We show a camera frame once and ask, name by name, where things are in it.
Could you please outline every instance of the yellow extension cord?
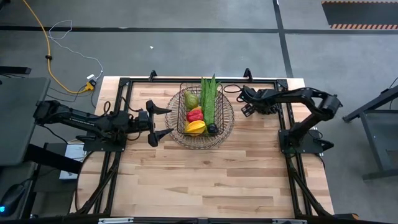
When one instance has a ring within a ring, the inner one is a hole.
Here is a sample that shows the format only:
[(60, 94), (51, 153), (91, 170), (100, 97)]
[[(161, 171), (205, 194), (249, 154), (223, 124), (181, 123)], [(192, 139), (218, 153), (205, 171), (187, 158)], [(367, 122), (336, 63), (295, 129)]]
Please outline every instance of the yellow extension cord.
[[(51, 57), (50, 41), (49, 41), (49, 38), (47, 37), (47, 33), (45, 32), (45, 29), (44, 29), (42, 23), (40, 22), (39, 18), (36, 16), (36, 14), (35, 14), (35, 12), (32, 10), (32, 8), (29, 6), (29, 4), (28, 4), (25, 0), (23, 0), (23, 2), (25, 3), (25, 5), (26, 5), (26, 7), (29, 9), (29, 11), (32, 13), (32, 15), (36, 18), (36, 21), (39, 23), (40, 27), (42, 28), (43, 33), (44, 33), (45, 40), (47, 41), (47, 55), (48, 55), (49, 57)], [(71, 90), (69, 90), (67, 87), (65, 87), (64, 85), (62, 85), (62, 83), (59, 82), (59, 81), (57, 80), (57, 78), (55, 78), (55, 76), (52, 74), (50, 64), (51, 64), (51, 61), (50, 61), (50, 59), (48, 58), (48, 59), (47, 59), (47, 68), (48, 68), (48, 70), (49, 70), (49, 74), (50, 74), (51, 77), (52, 77), (64, 90), (66, 90), (68, 93), (80, 94), (80, 93), (84, 93), (84, 92), (90, 90), (90, 89), (88, 88), (88, 86), (86, 86), (86, 88), (85, 88), (84, 90), (82, 90), (82, 91), (71, 91)]]

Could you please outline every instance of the gray floor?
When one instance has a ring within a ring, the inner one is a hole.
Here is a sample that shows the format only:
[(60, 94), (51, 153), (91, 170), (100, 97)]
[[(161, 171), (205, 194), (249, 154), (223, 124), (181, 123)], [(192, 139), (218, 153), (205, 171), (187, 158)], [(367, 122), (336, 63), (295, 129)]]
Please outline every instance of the gray floor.
[[(73, 19), (74, 26), (276, 28), (271, 0), (40, 0), (30, 1), (45, 26)], [(328, 29), (318, 0), (280, 0), (286, 29)], [(20, 1), (0, 12), (0, 25), (36, 26)], [(340, 118), (388, 88), (395, 77), (398, 35), (287, 35), (295, 78), (307, 86), (336, 93), (344, 104), (333, 121), (318, 126), (335, 143), (325, 153), (326, 176), (336, 213), (357, 213), (361, 219), (398, 222), (398, 178), (362, 181), (376, 171), (360, 120)], [(87, 33), (71, 32), (61, 43), (98, 57), (105, 75), (236, 76), (246, 67), (256, 77), (286, 77), (278, 34)], [(47, 77), (43, 33), (0, 31), (0, 65), (28, 66), (32, 77)], [(52, 43), (53, 72), (71, 89), (98, 74), (96, 62)], [(52, 82), (52, 87), (60, 90)], [(66, 97), (50, 90), (49, 94)], [(89, 97), (66, 103), (93, 112)], [(83, 134), (73, 128), (51, 128), (66, 139)], [(33, 143), (59, 142), (36, 128)]]

